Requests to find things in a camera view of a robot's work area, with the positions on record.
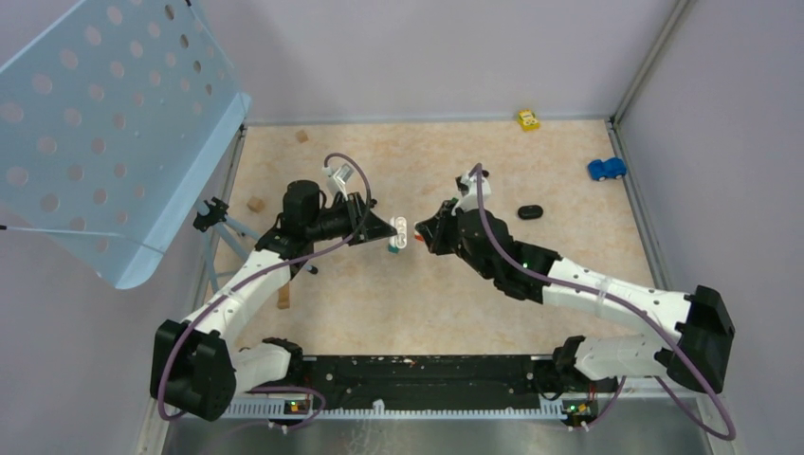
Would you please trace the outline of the white earbud charging case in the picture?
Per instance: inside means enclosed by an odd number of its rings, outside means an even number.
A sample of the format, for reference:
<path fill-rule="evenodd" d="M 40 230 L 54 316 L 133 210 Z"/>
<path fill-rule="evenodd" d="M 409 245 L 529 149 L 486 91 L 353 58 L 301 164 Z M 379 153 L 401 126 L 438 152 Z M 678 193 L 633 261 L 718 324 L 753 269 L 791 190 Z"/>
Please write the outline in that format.
<path fill-rule="evenodd" d="M 403 216 L 394 216 L 389 224 L 395 229 L 396 233 L 389 239 L 389 245 L 397 246 L 399 251 L 404 249 L 408 243 L 407 219 Z"/>

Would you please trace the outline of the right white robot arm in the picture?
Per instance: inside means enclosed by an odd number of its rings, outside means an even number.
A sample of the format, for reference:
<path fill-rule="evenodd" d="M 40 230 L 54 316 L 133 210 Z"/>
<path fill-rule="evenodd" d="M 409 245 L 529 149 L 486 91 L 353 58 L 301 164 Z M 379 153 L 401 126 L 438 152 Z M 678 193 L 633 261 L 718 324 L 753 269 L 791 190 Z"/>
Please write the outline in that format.
<path fill-rule="evenodd" d="M 587 312 L 633 330 L 627 337 L 569 337 L 553 354 L 563 388 L 658 375 L 692 391 L 722 392 L 736 329 L 719 291 L 704 285 L 692 293 L 666 291 L 614 279 L 517 241 L 490 211 L 465 211 L 454 201 L 415 232 L 429 253 L 457 256 L 509 298 Z"/>

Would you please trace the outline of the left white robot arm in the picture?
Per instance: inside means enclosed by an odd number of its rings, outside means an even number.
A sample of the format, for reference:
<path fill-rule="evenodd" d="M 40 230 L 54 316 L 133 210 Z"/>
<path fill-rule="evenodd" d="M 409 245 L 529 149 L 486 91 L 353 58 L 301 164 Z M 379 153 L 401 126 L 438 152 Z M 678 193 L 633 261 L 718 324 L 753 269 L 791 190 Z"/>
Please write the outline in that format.
<path fill-rule="evenodd" d="M 317 257 L 315 244 L 356 246 L 403 233 L 400 219 L 378 217 L 358 192 L 337 191 L 326 206 L 317 183 L 290 183 L 274 226 L 232 279 L 184 320 L 166 320 L 157 329 L 150 395 L 163 407 L 214 421 L 234 396 L 263 384 L 297 389 L 304 377 L 295 360 L 297 345 L 269 339 L 238 352 L 234 340 L 266 301 Z"/>

